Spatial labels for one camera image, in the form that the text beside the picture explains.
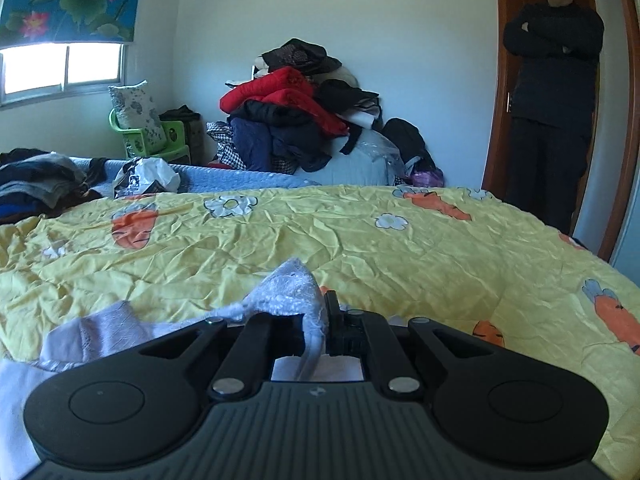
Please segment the navy blue jacket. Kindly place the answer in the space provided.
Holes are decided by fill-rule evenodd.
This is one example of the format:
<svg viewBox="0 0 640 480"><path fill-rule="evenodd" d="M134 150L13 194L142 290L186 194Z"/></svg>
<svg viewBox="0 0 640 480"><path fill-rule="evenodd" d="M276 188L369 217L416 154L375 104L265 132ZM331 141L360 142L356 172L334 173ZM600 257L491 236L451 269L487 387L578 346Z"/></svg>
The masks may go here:
<svg viewBox="0 0 640 480"><path fill-rule="evenodd" d="M249 170L272 171L277 158L315 172L331 159L322 130L302 110L248 100L229 115L228 124L236 151Z"/></svg>

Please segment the white printed plastic bag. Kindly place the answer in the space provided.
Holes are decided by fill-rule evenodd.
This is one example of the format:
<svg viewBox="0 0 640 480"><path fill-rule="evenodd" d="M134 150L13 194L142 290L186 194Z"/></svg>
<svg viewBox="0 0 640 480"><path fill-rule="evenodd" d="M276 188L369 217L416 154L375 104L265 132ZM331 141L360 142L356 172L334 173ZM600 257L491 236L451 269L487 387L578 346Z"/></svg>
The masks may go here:
<svg viewBox="0 0 640 480"><path fill-rule="evenodd" d="M178 191L178 172L161 158L136 158L118 170L113 181L115 198Z"/></svg>

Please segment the lotus print roller blind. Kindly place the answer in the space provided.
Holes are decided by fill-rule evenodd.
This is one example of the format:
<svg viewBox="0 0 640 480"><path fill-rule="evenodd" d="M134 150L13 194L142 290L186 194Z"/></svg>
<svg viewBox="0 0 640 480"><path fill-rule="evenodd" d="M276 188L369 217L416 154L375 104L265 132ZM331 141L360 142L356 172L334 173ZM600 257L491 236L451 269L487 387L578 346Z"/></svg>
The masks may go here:
<svg viewBox="0 0 640 480"><path fill-rule="evenodd" d="M1 0L1 47L134 41L139 0Z"/></svg>

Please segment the man in dark clothes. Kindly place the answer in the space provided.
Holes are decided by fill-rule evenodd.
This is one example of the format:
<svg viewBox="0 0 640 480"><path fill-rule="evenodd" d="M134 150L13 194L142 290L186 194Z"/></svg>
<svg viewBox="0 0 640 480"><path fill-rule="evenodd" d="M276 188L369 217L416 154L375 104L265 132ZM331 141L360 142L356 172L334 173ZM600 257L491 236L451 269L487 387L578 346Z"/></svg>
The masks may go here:
<svg viewBox="0 0 640 480"><path fill-rule="evenodd" d="M503 29L521 59L512 98L506 202L570 232L587 169L604 23L575 0L526 4Z"/></svg>

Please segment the window with grey frame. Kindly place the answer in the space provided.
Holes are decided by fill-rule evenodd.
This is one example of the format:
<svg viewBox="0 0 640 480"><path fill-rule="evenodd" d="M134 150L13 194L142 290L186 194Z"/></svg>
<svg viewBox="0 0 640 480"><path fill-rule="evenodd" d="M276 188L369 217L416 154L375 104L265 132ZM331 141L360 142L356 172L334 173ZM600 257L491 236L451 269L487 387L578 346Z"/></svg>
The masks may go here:
<svg viewBox="0 0 640 480"><path fill-rule="evenodd" d="M35 44L1 51L1 105L105 90L124 81L122 44Z"/></svg>

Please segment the floral grey white pillow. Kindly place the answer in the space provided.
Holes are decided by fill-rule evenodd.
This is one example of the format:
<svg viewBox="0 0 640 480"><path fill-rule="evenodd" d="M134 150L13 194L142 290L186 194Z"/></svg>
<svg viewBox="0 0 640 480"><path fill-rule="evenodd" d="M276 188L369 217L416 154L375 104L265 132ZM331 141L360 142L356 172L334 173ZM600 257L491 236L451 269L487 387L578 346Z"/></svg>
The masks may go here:
<svg viewBox="0 0 640 480"><path fill-rule="evenodd" d="M149 81L132 86L109 86L108 92L119 127L141 130L151 153L163 151L167 138L151 96Z"/></svg>

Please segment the light blue bed blanket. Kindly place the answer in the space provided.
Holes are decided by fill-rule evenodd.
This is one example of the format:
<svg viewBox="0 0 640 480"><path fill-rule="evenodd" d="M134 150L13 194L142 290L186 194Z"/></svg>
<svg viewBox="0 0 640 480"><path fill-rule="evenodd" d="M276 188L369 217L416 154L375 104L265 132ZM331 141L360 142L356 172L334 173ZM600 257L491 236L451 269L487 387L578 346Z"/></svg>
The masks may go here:
<svg viewBox="0 0 640 480"><path fill-rule="evenodd" d="M71 157L72 162L82 171L89 170L91 158ZM92 188L103 197L114 197L113 181L126 160L107 159L104 177L96 181ZM304 188L320 185L318 182L276 172L258 172L233 169L170 164L180 176L177 193L213 193L227 191L258 190L258 188Z"/></svg>

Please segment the stack of dark folded clothes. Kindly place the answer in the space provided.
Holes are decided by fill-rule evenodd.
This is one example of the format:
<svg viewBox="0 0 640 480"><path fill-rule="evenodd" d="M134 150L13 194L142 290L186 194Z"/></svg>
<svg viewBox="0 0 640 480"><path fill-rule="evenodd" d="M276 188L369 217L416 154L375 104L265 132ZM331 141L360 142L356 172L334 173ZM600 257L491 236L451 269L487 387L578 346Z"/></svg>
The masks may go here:
<svg viewBox="0 0 640 480"><path fill-rule="evenodd" d="M1 154L1 224L44 214L56 217L67 209L98 200L93 187L106 180L106 158L89 160L87 170L57 152L14 148Z"/></svg>

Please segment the red padded jacket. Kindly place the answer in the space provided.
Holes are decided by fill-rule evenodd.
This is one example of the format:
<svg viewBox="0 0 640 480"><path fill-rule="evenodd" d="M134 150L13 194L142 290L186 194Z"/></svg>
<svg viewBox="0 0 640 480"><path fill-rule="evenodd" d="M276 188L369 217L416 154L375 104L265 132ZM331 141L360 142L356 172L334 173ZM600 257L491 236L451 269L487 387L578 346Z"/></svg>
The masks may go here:
<svg viewBox="0 0 640 480"><path fill-rule="evenodd" d="M348 127L314 99L314 87L293 67L283 67L266 76L243 82L219 100L219 108L231 114L246 101L257 101L309 114L329 136L346 136Z"/></svg>

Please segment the yellow carrot print quilt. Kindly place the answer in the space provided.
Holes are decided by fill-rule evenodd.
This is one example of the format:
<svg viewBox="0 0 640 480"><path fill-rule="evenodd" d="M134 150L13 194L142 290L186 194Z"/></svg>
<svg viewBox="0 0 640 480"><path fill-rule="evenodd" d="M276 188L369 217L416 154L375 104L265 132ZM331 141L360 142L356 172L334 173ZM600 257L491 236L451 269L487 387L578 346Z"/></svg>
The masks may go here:
<svg viewBox="0 0 640 480"><path fill-rule="evenodd" d="M639 474L639 289L530 214L466 188L311 186L95 200L1 230L1 353L119 300L181 322L242 299L288 259L341 302L424 315L585 376L608 428L594 460Z"/></svg>

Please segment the light purple small garment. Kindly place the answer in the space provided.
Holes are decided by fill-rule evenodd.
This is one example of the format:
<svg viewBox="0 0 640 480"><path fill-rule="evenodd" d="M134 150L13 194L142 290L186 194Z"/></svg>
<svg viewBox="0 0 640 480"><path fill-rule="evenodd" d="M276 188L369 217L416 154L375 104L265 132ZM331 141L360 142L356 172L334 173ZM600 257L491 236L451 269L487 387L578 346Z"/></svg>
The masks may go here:
<svg viewBox="0 0 640 480"><path fill-rule="evenodd" d="M242 324L257 313L300 314L305 335L314 337L318 360L286 356L277 359L271 378L277 382L307 379L311 382L356 382L363 378L360 361L349 356L325 356L324 336L329 321L322 307L322 293L310 271L297 259L282 263L243 299L222 307L201 320L219 316ZM1 361L1 477L19 479L40 463L23 422L27 398L37 386L55 374L72 370L138 344L144 344L197 323L143 322L127 301L76 318L51 330L39 356L27 362Z"/></svg>

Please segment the black bag by wall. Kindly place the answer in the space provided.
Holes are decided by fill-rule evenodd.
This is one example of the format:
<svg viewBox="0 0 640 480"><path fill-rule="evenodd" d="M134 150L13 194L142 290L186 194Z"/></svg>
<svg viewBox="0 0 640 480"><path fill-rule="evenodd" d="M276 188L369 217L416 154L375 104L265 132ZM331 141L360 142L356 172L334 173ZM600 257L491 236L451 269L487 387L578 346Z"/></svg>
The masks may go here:
<svg viewBox="0 0 640 480"><path fill-rule="evenodd" d="M398 148L405 166L405 174L410 176L414 168L418 171L432 171L437 168L420 130L410 122L400 118L390 118L382 129L382 135Z"/></svg>

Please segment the black garment atop pile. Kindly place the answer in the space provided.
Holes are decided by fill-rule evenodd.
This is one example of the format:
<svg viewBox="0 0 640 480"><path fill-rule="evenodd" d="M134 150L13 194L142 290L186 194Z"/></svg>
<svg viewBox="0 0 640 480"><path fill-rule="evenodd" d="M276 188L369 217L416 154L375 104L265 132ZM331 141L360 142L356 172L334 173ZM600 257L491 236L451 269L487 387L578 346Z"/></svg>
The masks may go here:
<svg viewBox="0 0 640 480"><path fill-rule="evenodd" d="M316 76L338 70L342 62L329 56L324 47L298 38L292 38L283 46L259 55L254 61L255 73L258 70L272 73L283 67L292 67L305 76Z"/></svg>

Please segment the brown wooden door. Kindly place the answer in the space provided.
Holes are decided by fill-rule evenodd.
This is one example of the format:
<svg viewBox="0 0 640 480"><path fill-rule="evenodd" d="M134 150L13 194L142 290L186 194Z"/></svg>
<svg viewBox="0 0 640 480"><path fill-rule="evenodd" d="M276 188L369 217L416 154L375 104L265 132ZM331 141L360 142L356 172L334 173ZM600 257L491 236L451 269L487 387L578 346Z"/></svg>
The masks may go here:
<svg viewBox="0 0 640 480"><path fill-rule="evenodd" d="M523 3L536 0L498 0L498 29L514 18ZM588 6L594 6L596 0L578 0ZM611 212L606 216L606 227L602 240L598 244L598 256L612 261L614 250L622 240L628 211L632 208L632 188L639 166L639 13L637 0L620 0L625 25L626 49L628 60L628 93L623 102L626 113L625 141L622 160L614 166L612 174L616 177L616 189L613 193ZM520 60L504 47L498 47L497 91L494 118L486 159L483 188L502 197L506 192L506 156L508 156L508 133L511 117L511 92L520 69Z"/></svg>

